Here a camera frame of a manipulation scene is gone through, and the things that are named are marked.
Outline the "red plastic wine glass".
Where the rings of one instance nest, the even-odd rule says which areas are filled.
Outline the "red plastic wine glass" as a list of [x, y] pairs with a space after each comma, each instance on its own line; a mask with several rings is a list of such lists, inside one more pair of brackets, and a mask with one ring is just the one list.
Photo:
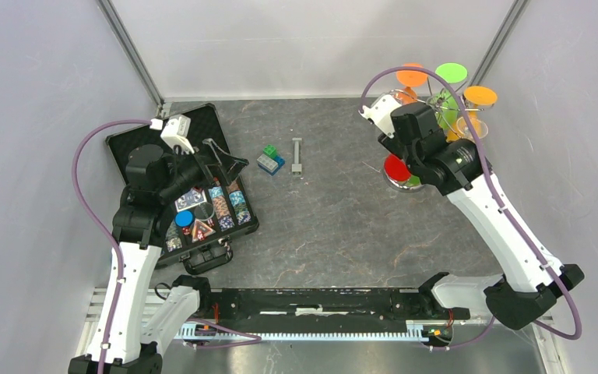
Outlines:
[[395, 182], [406, 182], [412, 176], [404, 161], [391, 153], [384, 161], [383, 171]]

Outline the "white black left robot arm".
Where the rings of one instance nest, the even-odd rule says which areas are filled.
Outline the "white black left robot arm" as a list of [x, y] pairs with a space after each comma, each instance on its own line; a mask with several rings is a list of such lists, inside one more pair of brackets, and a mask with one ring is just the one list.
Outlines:
[[135, 150], [129, 185], [108, 230], [89, 207], [79, 186], [78, 166], [85, 137], [72, 160], [72, 182], [83, 209], [111, 244], [111, 274], [107, 298], [97, 331], [87, 351], [72, 358], [70, 373], [159, 373], [163, 356], [182, 325], [191, 317], [207, 316], [213, 296], [204, 277], [181, 276], [171, 293], [148, 323], [142, 321], [149, 282], [161, 256], [167, 229], [176, 216], [174, 202], [193, 187], [211, 187], [212, 173], [233, 182], [248, 166], [248, 160], [234, 157], [211, 139], [194, 153], [188, 141], [175, 146], [181, 153], [166, 153], [155, 144]]

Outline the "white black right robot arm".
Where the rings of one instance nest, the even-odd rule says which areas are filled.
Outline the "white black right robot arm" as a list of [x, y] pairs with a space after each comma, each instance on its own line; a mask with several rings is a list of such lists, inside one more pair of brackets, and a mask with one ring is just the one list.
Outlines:
[[420, 311], [438, 318], [449, 308], [488, 310], [512, 330], [537, 321], [585, 275], [577, 264], [563, 264], [542, 246], [504, 195], [498, 178], [486, 176], [486, 160], [469, 139], [448, 142], [433, 109], [401, 104], [386, 95], [363, 117], [381, 130], [378, 141], [411, 175], [434, 186], [476, 228], [501, 266], [498, 276], [465, 280], [440, 276], [420, 294]]

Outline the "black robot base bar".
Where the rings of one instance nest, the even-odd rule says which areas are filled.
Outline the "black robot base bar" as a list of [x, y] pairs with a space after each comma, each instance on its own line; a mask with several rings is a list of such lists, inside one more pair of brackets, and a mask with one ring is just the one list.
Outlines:
[[214, 289], [195, 315], [248, 333], [395, 333], [408, 321], [471, 317], [416, 288]]

